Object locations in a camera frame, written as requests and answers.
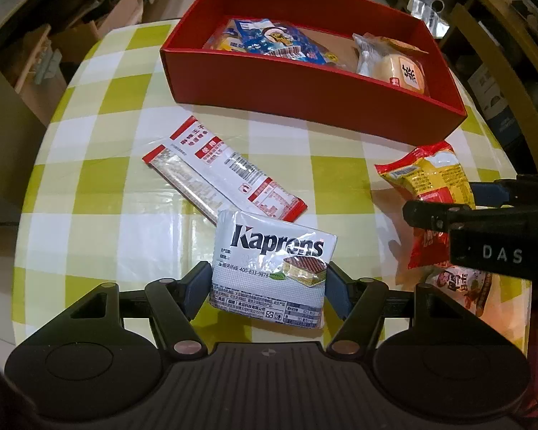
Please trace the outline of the open cardboard box under counter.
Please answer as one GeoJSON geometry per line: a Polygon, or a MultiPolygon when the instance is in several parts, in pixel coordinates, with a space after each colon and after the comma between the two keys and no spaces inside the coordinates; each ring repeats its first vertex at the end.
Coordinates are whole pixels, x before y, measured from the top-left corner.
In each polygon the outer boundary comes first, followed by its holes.
{"type": "Polygon", "coordinates": [[[113,29],[141,20],[143,0],[92,0],[54,33],[50,40],[65,63],[79,64],[87,53],[113,29]]]}

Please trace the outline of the blue cartoon snack packet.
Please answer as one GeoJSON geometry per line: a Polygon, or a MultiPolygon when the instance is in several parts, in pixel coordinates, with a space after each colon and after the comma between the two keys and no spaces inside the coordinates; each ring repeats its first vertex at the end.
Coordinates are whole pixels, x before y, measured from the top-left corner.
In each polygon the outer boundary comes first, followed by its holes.
{"type": "Polygon", "coordinates": [[[325,65],[318,46],[296,27],[270,19],[235,19],[248,53],[325,65]]]}

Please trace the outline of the red cardboard box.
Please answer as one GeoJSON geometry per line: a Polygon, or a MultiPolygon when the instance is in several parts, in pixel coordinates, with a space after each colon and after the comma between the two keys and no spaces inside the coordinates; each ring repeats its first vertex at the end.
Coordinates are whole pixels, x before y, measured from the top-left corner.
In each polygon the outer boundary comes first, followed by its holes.
{"type": "Polygon", "coordinates": [[[426,26],[370,0],[196,0],[160,56],[180,103],[409,145],[445,139],[467,115],[426,26]]]}

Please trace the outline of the silver foil bag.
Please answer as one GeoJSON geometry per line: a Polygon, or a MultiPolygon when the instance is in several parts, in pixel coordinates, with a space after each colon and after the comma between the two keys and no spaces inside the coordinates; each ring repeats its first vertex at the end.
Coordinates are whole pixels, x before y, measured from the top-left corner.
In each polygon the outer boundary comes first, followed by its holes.
{"type": "Polygon", "coordinates": [[[440,40],[450,28],[447,19],[451,4],[452,0],[408,0],[406,9],[426,25],[434,39],[440,40]]]}

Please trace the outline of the white duck gizzard packet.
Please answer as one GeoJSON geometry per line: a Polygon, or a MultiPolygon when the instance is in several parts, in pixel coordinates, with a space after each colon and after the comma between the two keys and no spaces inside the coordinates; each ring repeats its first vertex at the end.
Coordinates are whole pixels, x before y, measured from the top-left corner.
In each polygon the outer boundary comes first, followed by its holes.
{"type": "Polygon", "coordinates": [[[458,266],[431,266],[422,278],[527,353],[532,283],[458,266]]]}

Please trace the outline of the red yellow snack bag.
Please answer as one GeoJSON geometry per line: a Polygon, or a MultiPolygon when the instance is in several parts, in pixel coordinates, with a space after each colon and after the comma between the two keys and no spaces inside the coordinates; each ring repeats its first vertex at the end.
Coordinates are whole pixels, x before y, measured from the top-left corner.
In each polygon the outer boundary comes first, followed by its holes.
{"type": "MultiPolygon", "coordinates": [[[[406,200],[421,200],[475,207],[466,173],[452,146],[441,141],[421,145],[403,158],[377,164],[378,175],[406,200]]],[[[434,230],[413,230],[408,267],[449,263],[449,236],[434,230]]]]}

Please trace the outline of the white Kaprens wafer packet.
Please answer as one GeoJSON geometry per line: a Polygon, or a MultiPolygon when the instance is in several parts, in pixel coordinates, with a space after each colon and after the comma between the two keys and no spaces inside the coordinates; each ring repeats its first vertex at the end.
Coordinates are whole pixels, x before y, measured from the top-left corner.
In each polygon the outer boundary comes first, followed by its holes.
{"type": "Polygon", "coordinates": [[[210,303],[226,312],[305,329],[321,327],[335,235],[280,219],[218,214],[210,303]]]}

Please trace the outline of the wooden shelf unit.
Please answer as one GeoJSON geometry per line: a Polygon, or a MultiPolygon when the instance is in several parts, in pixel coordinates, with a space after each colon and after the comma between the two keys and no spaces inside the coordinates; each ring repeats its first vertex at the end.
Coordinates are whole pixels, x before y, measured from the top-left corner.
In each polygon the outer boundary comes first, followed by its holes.
{"type": "MultiPolygon", "coordinates": [[[[517,172],[538,173],[538,10],[526,0],[425,0],[448,24],[438,37],[517,172]]],[[[411,11],[414,0],[395,0],[411,11]]]]}

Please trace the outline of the clear waffle cookie packet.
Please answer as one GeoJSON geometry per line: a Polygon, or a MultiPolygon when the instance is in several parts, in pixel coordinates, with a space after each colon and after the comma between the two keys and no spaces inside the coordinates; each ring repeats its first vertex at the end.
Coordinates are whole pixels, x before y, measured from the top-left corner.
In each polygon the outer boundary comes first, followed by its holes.
{"type": "Polygon", "coordinates": [[[215,51],[223,52],[247,52],[241,35],[232,22],[217,29],[205,43],[203,49],[214,49],[215,51]]]}

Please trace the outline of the red white long snack packet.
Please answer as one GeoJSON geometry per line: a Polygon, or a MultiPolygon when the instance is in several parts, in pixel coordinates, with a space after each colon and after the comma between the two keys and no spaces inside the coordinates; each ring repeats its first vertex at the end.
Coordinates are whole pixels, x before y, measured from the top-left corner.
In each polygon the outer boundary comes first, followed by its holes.
{"type": "Polygon", "coordinates": [[[307,204],[190,115],[142,161],[211,222],[223,210],[240,210],[294,222],[307,204]]]}

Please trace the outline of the green checkered tablecloth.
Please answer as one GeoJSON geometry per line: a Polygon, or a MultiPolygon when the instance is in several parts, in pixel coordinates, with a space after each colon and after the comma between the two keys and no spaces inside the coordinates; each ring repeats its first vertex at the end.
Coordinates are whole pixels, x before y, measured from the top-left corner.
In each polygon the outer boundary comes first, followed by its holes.
{"type": "Polygon", "coordinates": [[[190,115],[307,205],[349,276],[410,290],[412,231],[377,172],[407,145],[301,119],[178,105],[159,21],[113,30],[77,69],[45,132],[16,244],[11,318],[23,341],[102,282],[140,289],[213,255],[213,225],[143,161],[190,115]]]}

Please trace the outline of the round bread packet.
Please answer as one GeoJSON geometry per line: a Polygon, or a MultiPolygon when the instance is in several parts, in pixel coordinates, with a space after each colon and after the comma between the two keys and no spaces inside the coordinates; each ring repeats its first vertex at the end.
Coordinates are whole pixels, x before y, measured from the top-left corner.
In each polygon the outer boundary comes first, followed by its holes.
{"type": "Polygon", "coordinates": [[[422,65],[428,52],[406,42],[370,33],[354,33],[353,40],[359,51],[359,75],[429,96],[422,65]]]}

